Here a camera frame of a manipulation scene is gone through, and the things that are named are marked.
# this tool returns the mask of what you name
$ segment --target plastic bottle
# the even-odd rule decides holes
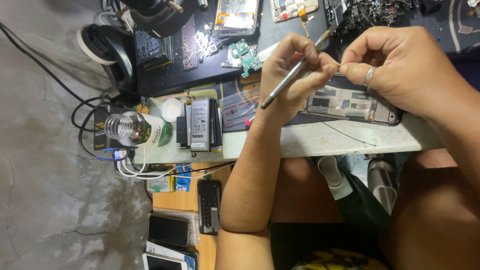
[[[125,146],[160,147],[172,138],[170,123],[136,111],[108,116],[104,130],[107,137]]]

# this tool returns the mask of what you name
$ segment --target person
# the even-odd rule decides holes
[[[426,119],[447,149],[407,162],[381,244],[352,243],[316,167],[305,158],[280,159],[282,126],[339,64],[290,33],[263,65],[260,102],[302,56],[318,68],[258,110],[225,185],[216,269],[477,269],[480,93],[422,27],[372,27],[346,49],[339,68],[344,76],[367,81],[397,107]],[[366,246],[381,253],[362,252]]]

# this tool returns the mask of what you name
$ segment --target work mat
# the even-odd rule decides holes
[[[261,73],[251,74],[246,78],[241,76],[230,78],[225,81],[220,81],[212,84],[207,84],[204,86],[194,87],[186,89],[185,92],[188,92],[190,97],[195,98],[204,98],[212,97],[219,100],[219,105],[222,106],[222,109],[225,109],[224,106],[220,103],[220,100],[232,95],[237,95],[241,91],[246,91],[254,88],[260,90],[260,80],[262,78]],[[286,125],[294,124],[305,124],[305,123],[315,123],[315,122],[324,122],[336,120],[335,118],[318,116],[318,115],[308,115],[304,113],[297,113]],[[248,129],[247,124],[238,123],[235,125],[227,126],[223,125],[223,132],[237,131],[237,130],[246,130]]]

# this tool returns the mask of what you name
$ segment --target bottle label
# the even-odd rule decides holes
[[[143,147],[157,147],[165,144],[166,136],[162,136],[165,120],[160,117],[151,116],[148,114],[141,114],[144,119],[145,133],[136,146]]]

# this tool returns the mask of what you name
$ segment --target stack of batteries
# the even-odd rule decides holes
[[[185,116],[177,117],[177,143],[190,152],[222,151],[222,114],[214,98],[185,103]]]

